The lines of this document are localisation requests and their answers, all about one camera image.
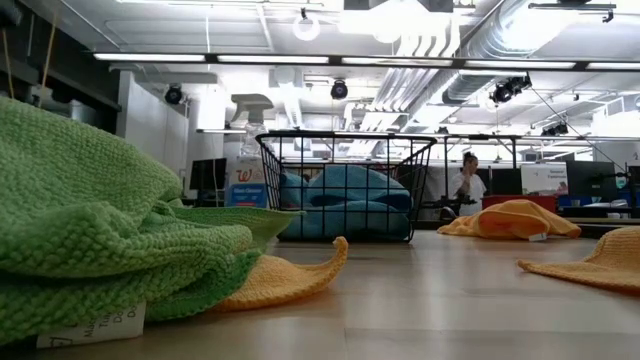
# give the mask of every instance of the person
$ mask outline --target person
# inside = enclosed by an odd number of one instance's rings
[[[478,170],[478,158],[470,152],[464,154],[463,168],[451,180],[450,189],[453,189],[453,197],[458,198],[469,195],[475,204],[460,206],[460,216],[471,216],[482,210],[482,196],[487,191],[480,176],[476,175]]]

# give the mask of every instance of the poster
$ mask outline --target poster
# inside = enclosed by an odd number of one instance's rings
[[[567,166],[564,164],[522,165],[522,193],[538,195],[566,195]]]

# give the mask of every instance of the white sign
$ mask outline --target white sign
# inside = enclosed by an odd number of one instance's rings
[[[225,206],[228,207],[267,207],[267,188],[261,158],[241,157],[231,164],[225,200]]]
[[[531,164],[522,165],[522,193],[539,195],[566,195],[569,191],[567,186],[567,166]]]
[[[55,348],[94,342],[129,339],[142,335],[146,304],[91,319],[88,324],[70,326],[38,336],[36,347]]]

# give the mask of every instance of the yellow towel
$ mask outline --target yellow towel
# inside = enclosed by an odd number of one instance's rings
[[[213,310],[249,310],[279,305],[324,290],[347,261],[347,240],[339,237],[333,246],[336,248],[333,258],[320,265],[295,265],[279,257],[261,256],[240,290]]]
[[[478,236],[486,239],[529,239],[537,234],[580,236],[575,224],[528,200],[510,200],[461,216],[438,229],[440,234]]]
[[[593,254],[579,262],[534,264],[518,260],[518,266],[540,275],[640,294],[640,227],[604,234]]]

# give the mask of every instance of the black wire basket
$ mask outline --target black wire basket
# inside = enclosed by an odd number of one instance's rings
[[[301,212],[281,241],[413,238],[435,138],[298,130],[270,131],[256,140],[269,207]],[[354,157],[350,149],[361,147],[372,151]]]

